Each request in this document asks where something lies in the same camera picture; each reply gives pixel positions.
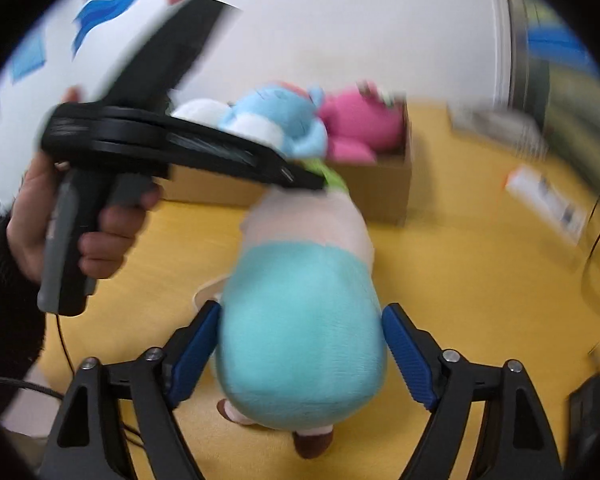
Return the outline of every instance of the black handle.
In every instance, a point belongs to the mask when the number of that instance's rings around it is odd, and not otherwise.
[[[138,174],[70,170],[62,181],[56,211],[45,247],[38,307],[43,312],[78,316],[87,298],[95,292],[95,280],[85,276],[78,263],[80,237],[98,230],[98,217],[115,203],[135,205],[151,186],[151,179]]]

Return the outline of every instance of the green plush fabric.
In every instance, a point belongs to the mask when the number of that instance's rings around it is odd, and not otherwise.
[[[307,170],[322,175],[327,181],[327,187],[340,189],[346,194],[349,194],[349,188],[347,187],[347,183],[344,181],[344,179],[334,170],[329,168],[319,158],[311,158],[309,160],[304,160],[302,161],[302,164],[305,168],[307,168]]]
[[[378,297],[366,265],[312,242],[250,249],[222,294],[218,379],[245,416],[276,430],[344,420],[384,381]]]

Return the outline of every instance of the light blue plush toy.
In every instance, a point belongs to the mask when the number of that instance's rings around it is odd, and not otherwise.
[[[240,99],[218,128],[270,146],[285,158],[324,158],[327,130],[316,116],[323,100],[319,88],[270,84]]]
[[[323,453],[333,425],[375,396],[386,361],[374,248],[329,172],[325,192],[273,188],[251,209],[219,298],[218,411],[291,431],[304,458]]]

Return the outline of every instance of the plush toy foot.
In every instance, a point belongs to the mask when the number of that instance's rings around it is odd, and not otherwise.
[[[311,460],[322,455],[333,442],[333,430],[320,435],[300,435],[294,432],[294,446],[302,458]]]
[[[255,424],[250,418],[236,410],[228,399],[218,400],[216,409],[218,410],[218,413],[222,415],[222,418],[229,422],[233,422],[234,424],[240,424],[241,426],[251,426],[252,424]]]

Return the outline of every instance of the stuffed animal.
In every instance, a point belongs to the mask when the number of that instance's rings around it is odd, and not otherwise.
[[[386,349],[365,222],[337,174],[307,166],[327,190],[271,189],[241,226],[234,271],[194,301],[222,305],[218,412],[290,431],[298,454],[315,458],[382,386]]]
[[[322,158],[327,132],[316,116],[324,92],[304,91],[276,83],[240,99],[219,123],[219,129],[276,149],[285,158]]]
[[[327,96],[318,111],[329,135],[328,159],[375,164],[377,152],[400,146],[404,136],[404,99],[372,83]]]
[[[171,115],[193,123],[217,128],[230,109],[228,104],[213,99],[193,99],[177,107]]]

